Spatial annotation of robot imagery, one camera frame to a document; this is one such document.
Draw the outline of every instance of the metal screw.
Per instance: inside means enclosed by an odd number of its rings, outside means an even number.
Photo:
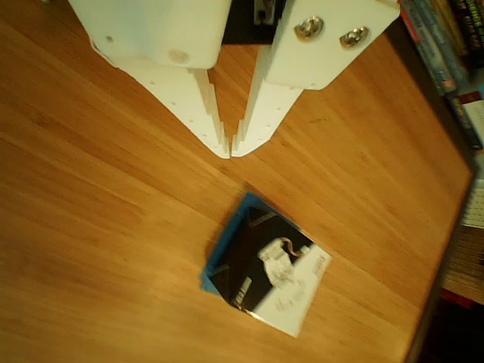
[[[294,27],[294,32],[301,42],[314,40],[323,30],[324,21],[320,17],[308,17],[301,24]]]
[[[368,28],[361,26],[348,32],[344,36],[340,37],[340,43],[343,48],[351,48],[357,45],[362,40],[365,40],[368,35]]]

